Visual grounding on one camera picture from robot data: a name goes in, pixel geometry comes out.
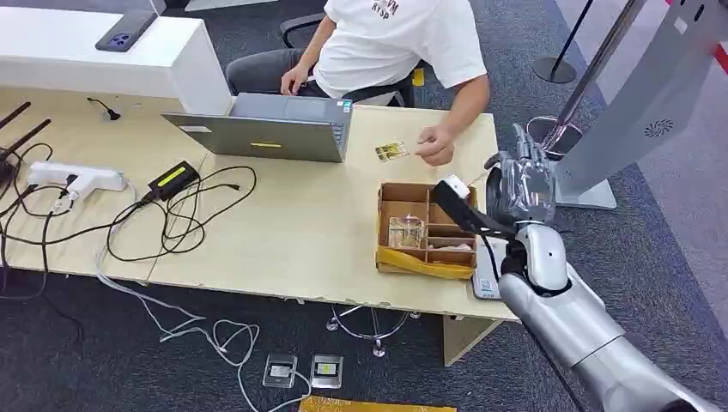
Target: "printed text on t-shirt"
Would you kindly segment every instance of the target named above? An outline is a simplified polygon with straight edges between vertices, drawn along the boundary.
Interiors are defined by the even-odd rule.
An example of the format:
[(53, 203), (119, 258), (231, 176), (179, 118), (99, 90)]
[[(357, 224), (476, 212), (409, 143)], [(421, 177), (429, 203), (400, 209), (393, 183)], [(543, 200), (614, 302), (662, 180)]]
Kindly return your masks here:
[(372, 10), (384, 20), (394, 16), (397, 9), (399, 9), (399, 4), (395, 0), (375, 1), (372, 5)]

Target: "man's arm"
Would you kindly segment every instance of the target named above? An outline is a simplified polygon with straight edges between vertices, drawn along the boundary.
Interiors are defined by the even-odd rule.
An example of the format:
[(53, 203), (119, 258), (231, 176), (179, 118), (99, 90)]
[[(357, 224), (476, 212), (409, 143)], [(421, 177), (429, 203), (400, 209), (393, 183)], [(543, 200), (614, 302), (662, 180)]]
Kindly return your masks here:
[(308, 79), (308, 71), (318, 62), (324, 43), (336, 28), (337, 24), (328, 15), (318, 24), (299, 62), (281, 78), (281, 94), (298, 94), (300, 85)]
[(331, 37), (331, 34), (334, 33), (334, 29), (336, 28), (337, 24), (328, 15), (325, 16), (318, 24), (316, 33), (313, 34), (311, 42), (308, 43), (306, 51), (303, 52), (303, 56), (300, 57), (299, 64), (303, 64), (307, 69), (311, 69), (318, 62), (324, 43)]
[(490, 100), (487, 75), (461, 83), (458, 87), (450, 112), (440, 124), (425, 128), (420, 135), (416, 155), (431, 166), (445, 165), (452, 160), (455, 139), (485, 110)]
[(459, 136), (480, 116), (490, 100), (488, 76), (482, 75), (459, 85), (450, 112), (440, 124)]

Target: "white cable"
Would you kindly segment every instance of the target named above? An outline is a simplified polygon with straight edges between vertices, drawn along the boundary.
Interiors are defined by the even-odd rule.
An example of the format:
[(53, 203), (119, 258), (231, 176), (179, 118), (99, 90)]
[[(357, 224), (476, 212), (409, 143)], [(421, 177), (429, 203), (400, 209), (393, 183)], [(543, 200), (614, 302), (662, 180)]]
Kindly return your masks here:
[[(132, 192), (132, 196), (133, 196), (132, 204), (134, 204), (137, 202), (137, 198), (138, 198), (137, 188), (134, 187), (134, 185), (129, 180), (126, 180), (126, 185), (131, 188), (131, 192)], [(126, 221), (122, 221), (118, 225), (112, 227), (111, 232), (109, 233), (108, 244), (112, 243), (113, 238), (116, 236), (116, 234), (121, 229), (121, 227), (123, 227), (126, 224), (127, 221), (129, 221), (129, 219), (127, 219)], [(243, 366), (248, 362), (248, 360), (250, 360), (252, 350), (255, 347), (256, 341), (258, 340), (258, 334), (260, 333), (260, 326), (258, 326), (256, 324), (242, 324), (242, 323), (238, 323), (238, 322), (233, 322), (232, 320), (220, 319), (217, 322), (215, 322), (215, 324), (213, 324), (213, 326), (212, 326), (212, 336), (208, 333), (208, 331), (206, 331), (202, 328), (196, 327), (196, 326), (191, 327), (189, 329), (180, 330), (180, 329), (184, 328), (185, 326), (187, 326), (188, 324), (191, 324), (198, 320), (205, 319), (205, 317), (192, 314), (192, 313), (186, 311), (181, 306), (169, 305), (161, 300), (157, 300), (155, 298), (147, 296), (146, 294), (141, 294), (141, 293), (137, 292), (136, 290), (129, 289), (129, 288), (119, 285), (118, 283), (111, 280), (108, 276), (106, 276), (103, 273), (103, 269), (101, 268), (101, 264), (103, 263), (103, 260), (106, 257), (106, 254), (108, 253), (108, 244), (106, 242), (104, 242), (103, 247), (96, 253), (95, 259), (94, 259), (94, 262), (96, 265), (96, 277), (101, 281), (101, 283), (107, 285), (109, 288), (118, 290), (119, 292), (123, 292), (125, 294), (130, 294), (132, 296), (136, 296), (144, 305), (144, 309), (147, 310), (147, 313), (152, 318), (152, 320), (155, 322), (157, 328), (159, 328), (159, 330), (161, 330), (162, 333), (164, 333), (164, 335), (160, 338), (160, 342), (165, 342), (170, 339), (174, 339), (175, 337), (183, 336), (183, 335), (186, 335), (186, 334), (192, 333), (192, 332), (202, 333), (205, 336), (205, 339), (207, 339), (209, 344), (215, 350), (215, 352), (217, 352), (217, 354), (220, 355), (220, 357), (224, 361), (226, 361), (230, 366), (238, 368), (237, 376), (238, 376), (238, 386), (240, 387), (240, 393), (243, 394), (243, 397), (245, 398), (246, 402), (248, 403), (248, 406), (250, 406), (250, 408), (253, 410), (253, 412), (260, 412), (258, 410), (258, 408), (256, 408), (252, 404), (252, 401), (248, 397), (246, 388), (245, 388), (245, 386), (243, 386), (243, 378), (241, 376)], [(183, 322), (181, 324), (178, 324), (177, 326), (173, 327), (172, 329), (167, 330), (161, 325), (159, 320), (152, 313), (147, 301), (154, 302), (157, 305), (161, 305), (161, 306), (164, 306), (164, 307), (167, 307), (170, 309), (176, 309), (176, 310), (184, 313), (185, 315), (187, 315), (189, 317), (189, 319), (187, 319), (185, 322)], [(220, 344), (220, 341), (218, 341), (218, 339), (217, 339), (217, 326), (219, 324), (231, 324), (231, 325), (239, 326), (239, 328), (222, 345)], [(246, 354), (243, 356), (243, 359), (239, 362), (235, 362), (233, 360), (230, 360), (228, 358), (228, 356), (226, 355), (228, 353), (226, 346), (238, 334), (240, 334), (244, 330), (247, 330), (247, 332), (248, 332), (248, 336), (250, 337), (250, 345), (248, 345), (248, 350), (246, 351)], [(308, 379), (306, 379), (306, 377), (304, 377), (302, 374), (300, 374), (296, 371), (293, 371), (293, 373), (295, 376), (303, 379), (303, 381), (306, 382), (306, 386), (308, 387), (306, 394), (302, 395), (300, 397), (297, 397), (296, 399), (291, 399), (289, 401), (281, 403), (280, 405), (276, 406), (275, 408), (270, 409), (268, 412), (275, 412), (275, 411), (279, 410), (280, 408), (290, 405), (291, 403), (303, 401), (307, 397), (311, 396), (311, 390), (312, 390), (311, 382), (309, 382)]]

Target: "white t-shirt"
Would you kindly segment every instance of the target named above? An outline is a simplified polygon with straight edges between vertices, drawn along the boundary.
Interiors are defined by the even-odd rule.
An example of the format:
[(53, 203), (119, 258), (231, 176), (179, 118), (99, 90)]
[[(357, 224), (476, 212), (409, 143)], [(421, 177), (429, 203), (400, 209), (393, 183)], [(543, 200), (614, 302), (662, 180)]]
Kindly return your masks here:
[(393, 84), (420, 59), (445, 88), (486, 73), (468, 0), (328, 0), (337, 28), (313, 69), (331, 97)]

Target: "stanchion pole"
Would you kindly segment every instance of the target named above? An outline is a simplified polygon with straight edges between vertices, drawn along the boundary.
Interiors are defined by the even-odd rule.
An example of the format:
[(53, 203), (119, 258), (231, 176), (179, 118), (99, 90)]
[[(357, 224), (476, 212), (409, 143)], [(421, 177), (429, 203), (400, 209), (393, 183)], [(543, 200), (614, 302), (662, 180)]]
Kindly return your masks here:
[(586, 72), (576, 85), (576, 89), (569, 97), (567, 104), (561, 110), (558, 118), (540, 116), (533, 118), (526, 129), (537, 142), (542, 142), (543, 148), (552, 159), (560, 159), (582, 136), (581, 130), (571, 124), (576, 108), (584, 99), (587, 88), (599, 77), (604, 66), (609, 62), (612, 54), (619, 46), (637, 15), (644, 7), (646, 0), (628, 0), (624, 9), (617, 17), (614, 25), (599, 46), (597, 54), (591, 60)]
[(538, 58), (533, 62), (532, 68), (533, 72), (536, 73), (536, 76), (541, 77), (546, 82), (559, 84), (569, 83), (576, 78), (576, 70), (571, 64), (564, 62), (563, 59), (567, 54), (569, 46), (571, 46), (573, 42), (574, 36), (576, 36), (576, 32), (579, 31), (579, 27), (581, 27), (581, 23), (586, 17), (586, 12), (589, 11), (593, 2), (594, 0), (588, 0), (584, 9), (581, 10), (581, 15), (579, 16), (579, 19), (576, 20), (576, 24), (573, 25), (573, 29), (569, 34), (567, 42), (564, 43), (564, 46), (561, 48), (559, 57)]

